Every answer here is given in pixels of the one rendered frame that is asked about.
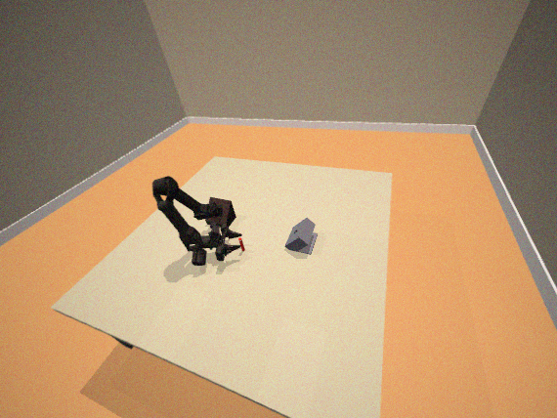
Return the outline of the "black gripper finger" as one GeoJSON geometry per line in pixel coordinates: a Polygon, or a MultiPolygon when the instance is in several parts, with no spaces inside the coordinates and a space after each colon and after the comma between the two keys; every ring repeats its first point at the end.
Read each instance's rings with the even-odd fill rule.
{"type": "Polygon", "coordinates": [[[240,245],[228,245],[224,243],[223,250],[224,250],[225,257],[231,252],[237,250],[239,247],[240,245]]]}
{"type": "Polygon", "coordinates": [[[229,227],[227,227],[227,234],[228,234],[228,238],[229,238],[229,239],[242,236],[241,233],[232,231],[232,230],[229,229],[229,227]]]}

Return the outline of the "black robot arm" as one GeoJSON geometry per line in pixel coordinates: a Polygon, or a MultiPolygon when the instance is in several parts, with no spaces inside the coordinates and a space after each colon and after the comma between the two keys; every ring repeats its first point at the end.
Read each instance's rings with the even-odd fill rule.
{"type": "MultiPolygon", "coordinates": [[[[203,248],[206,247],[206,236],[201,236],[199,231],[191,227],[177,208],[174,206],[174,199],[193,210],[194,217],[198,220],[208,219],[212,217],[222,217],[223,205],[217,205],[215,202],[202,204],[189,196],[179,188],[178,183],[170,176],[156,179],[151,184],[152,196],[157,201],[157,207],[168,218],[172,225],[179,232],[179,237],[186,246],[188,251],[193,251],[192,263],[195,266],[204,266],[206,264],[207,251],[203,248]],[[161,195],[165,195],[166,200],[163,200],[161,195]],[[191,246],[191,244],[194,244],[191,246]]],[[[218,223],[211,223],[210,237],[207,240],[218,242],[219,235],[218,223]]]]}

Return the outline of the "grey square panel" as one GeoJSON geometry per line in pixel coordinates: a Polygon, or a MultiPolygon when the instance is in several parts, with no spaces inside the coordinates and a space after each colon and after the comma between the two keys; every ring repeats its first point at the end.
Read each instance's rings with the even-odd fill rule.
{"type": "Polygon", "coordinates": [[[318,234],[314,233],[315,225],[308,218],[292,228],[285,247],[288,250],[312,254],[318,234]]]}

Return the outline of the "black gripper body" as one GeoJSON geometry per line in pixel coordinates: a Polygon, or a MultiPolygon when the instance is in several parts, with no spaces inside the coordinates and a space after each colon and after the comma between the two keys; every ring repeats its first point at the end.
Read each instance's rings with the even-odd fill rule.
{"type": "Polygon", "coordinates": [[[207,240],[207,238],[210,237],[210,234],[206,236],[206,240],[205,240],[206,247],[210,248],[210,250],[212,250],[213,248],[216,248],[215,254],[216,254],[216,257],[217,257],[218,261],[224,261],[224,258],[225,258],[223,245],[225,243],[226,237],[228,237],[227,226],[228,226],[228,224],[223,224],[221,226],[222,235],[219,233],[219,235],[217,237],[218,242],[212,242],[212,241],[207,240]]]}

